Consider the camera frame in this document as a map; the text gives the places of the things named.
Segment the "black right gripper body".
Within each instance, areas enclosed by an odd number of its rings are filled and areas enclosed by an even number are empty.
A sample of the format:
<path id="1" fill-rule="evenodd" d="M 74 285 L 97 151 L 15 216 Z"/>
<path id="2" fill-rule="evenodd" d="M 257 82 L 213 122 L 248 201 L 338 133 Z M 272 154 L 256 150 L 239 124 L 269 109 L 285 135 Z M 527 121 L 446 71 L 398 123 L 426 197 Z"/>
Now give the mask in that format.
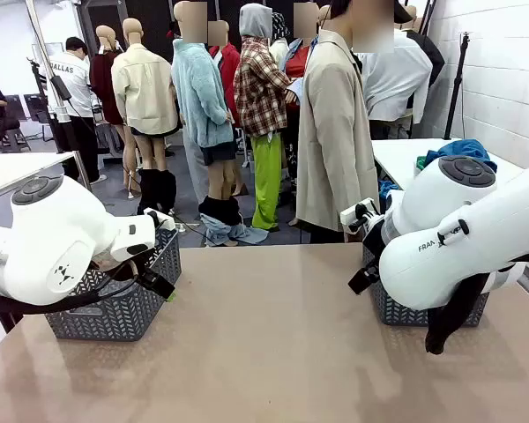
<path id="1" fill-rule="evenodd" d="M 366 218 L 362 224 L 364 231 L 363 246 L 373 256 L 374 264 L 378 265 L 380 256 L 385 248 L 385 243 L 381 235 L 384 218 Z"/>

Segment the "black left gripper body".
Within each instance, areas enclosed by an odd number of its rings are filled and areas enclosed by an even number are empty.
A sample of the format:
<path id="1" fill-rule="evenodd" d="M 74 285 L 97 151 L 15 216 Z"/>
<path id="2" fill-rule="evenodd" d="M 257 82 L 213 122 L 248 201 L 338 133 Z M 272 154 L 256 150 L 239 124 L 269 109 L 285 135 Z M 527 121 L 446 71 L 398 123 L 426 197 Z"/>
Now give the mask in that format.
<path id="1" fill-rule="evenodd" d="M 145 271 L 145 257 L 134 256 L 124 262 L 118 262 L 110 256 L 96 256 L 93 258 L 93 268 L 101 273 L 103 282 L 125 281 Z"/>

